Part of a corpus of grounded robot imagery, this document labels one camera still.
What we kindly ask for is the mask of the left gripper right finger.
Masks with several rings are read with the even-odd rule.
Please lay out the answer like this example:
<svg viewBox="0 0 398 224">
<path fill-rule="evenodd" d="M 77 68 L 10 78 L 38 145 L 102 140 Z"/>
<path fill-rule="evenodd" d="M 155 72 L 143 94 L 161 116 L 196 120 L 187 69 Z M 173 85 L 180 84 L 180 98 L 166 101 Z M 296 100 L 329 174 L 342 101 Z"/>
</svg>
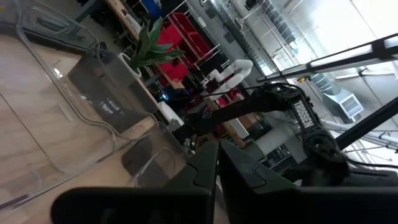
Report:
<svg viewBox="0 0 398 224">
<path fill-rule="evenodd" d="M 355 169 L 338 186 L 298 186 L 228 141 L 219 172 L 230 223 L 397 223 L 397 174 Z"/>
</svg>

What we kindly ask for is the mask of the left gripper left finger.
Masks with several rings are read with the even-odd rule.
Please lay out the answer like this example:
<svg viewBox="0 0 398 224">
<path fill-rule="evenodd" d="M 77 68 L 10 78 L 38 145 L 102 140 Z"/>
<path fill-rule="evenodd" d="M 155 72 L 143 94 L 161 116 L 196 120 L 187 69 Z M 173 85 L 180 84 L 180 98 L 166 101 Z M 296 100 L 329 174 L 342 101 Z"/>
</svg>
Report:
<svg viewBox="0 0 398 224">
<path fill-rule="evenodd" d="M 53 224 L 213 223 L 218 143 L 208 141 L 157 188 L 79 187 L 51 206 Z"/>
</svg>

